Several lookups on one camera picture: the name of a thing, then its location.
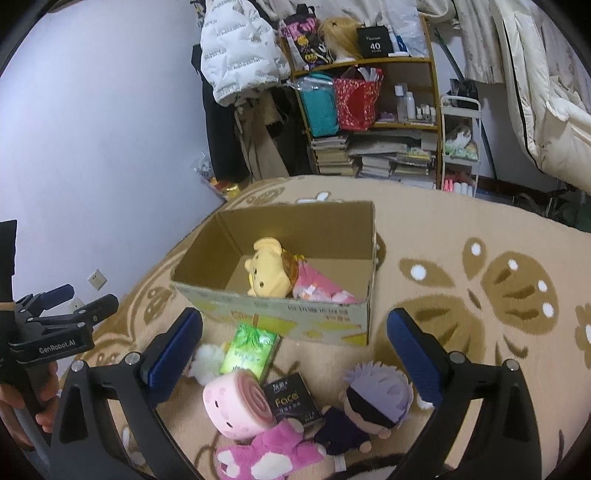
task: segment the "red gift bag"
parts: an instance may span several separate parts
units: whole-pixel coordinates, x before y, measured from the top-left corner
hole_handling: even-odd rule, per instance
[[[378,80],[368,82],[355,78],[358,70],[351,67],[341,78],[335,79],[335,92],[339,127],[343,130],[368,130],[376,119],[375,102],[378,100],[384,76],[376,69]]]

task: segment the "doll's purple hair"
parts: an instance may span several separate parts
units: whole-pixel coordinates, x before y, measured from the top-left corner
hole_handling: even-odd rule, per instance
[[[381,362],[359,364],[345,374],[345,381],[367,403],[394,423],[408,414],[413,385],[398,368]]]

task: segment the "white wall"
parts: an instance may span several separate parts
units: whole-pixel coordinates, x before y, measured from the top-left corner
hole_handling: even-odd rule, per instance
[[[0,77],[16,296],[71,283],[86,303],[121,297],[220,205],[190,169],[207,151],[195,24],[188,0],[84,0],[16,52]]]
[[[437,29],[456,59],[460,70],[465,72],[466,59],[461,32],[454,30],[449,24],[437,25]],[[455,79],[457,76],[433,33],[431,33],[431,40],[437,69],[439,93],[443,95],[450,89],[449,80]],[[498,178],[537,190],[554,190],[556,188],[556,179],[538,170],[519,146],[509,119],[505,85],[486,85],[483,83],[477,85],[479,99],[482,103],[482,122],[491,145],[491,153],[495,161]],[[480,174],[485,177],[493,177],[489,162],[483,164]]]

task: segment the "white rolling cart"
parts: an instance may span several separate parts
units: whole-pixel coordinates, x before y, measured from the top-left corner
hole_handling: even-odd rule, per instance
[[[447,100],[460,100],[463,102],[474,103],[478,106],[478,110],[471,110],[469,108],[458,108],[454,106],[446,105],[449,103]],[[446,116],[459,116],[462,118],[470,119],[470,127],[472,129],[472,139],[476,142],[476,149],[478,151],[477,160],[468,160],[467,158],[452,157],[446,154],[445,149],[445,136],[446,136]],[[478,188],[478,177],[480,175],[480,165],[482,163],[482,107],[478,100],[472,98],[460,97],[455,95],[442,95],[441,96],[441,130],[443,132],[443,171],[441,175],[441,189],[443,190],[443,184],[445,182],[446,165],[460,165],[463,167],[470,168],[470,177],[475,177],[474,180],[474,194],[476,197],[476,189]]]

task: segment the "blanket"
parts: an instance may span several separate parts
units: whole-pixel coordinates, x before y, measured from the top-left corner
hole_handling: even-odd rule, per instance
[[[401,367],[387,341],[384,321],[393,307],[405,307],[448,351],[462,351],[473,362],[498,365],[514,358],[521,364],[547,476],[568,452],[591,410],[591,236],[511,206],[383,180],[311,176],[258,182],[222,208],[316,198],[375,204],[383,260],[376,274],[369,345],[339,347],[284,339],[267,380],[298,371],[319,407],[336,405],[346,369],[371,360]],[[129,351],[143,351],[155,335],[168,329],[190,305],[171,288],[171,271],[199,229],[136,285],[119,312],[97,329],[96,348],[79,358],[90,365],[118,362]],[[220,345],[232,339],[235,325],[207,312],[203,316],[202,342]],[[231,440],[221,437],[209,421],[202,391],[194,379],[183,377],[158,412],[202,475],[215,479],[214,452]],[[127,425],[121,408],[113,403],[112,410],[123,434]],[[460,460],[477,412],[478,405],[472,405],[448,465]],[[368,455],[348,453],[347,464],[406,452],[429,415],[413,404],[410,417],[388,440],[376,438]],[[134,448],[131,440],[129,449],[137,453]],[[290,480],[327,478],[334,471],[333,460],[326,458],[290,475]]]

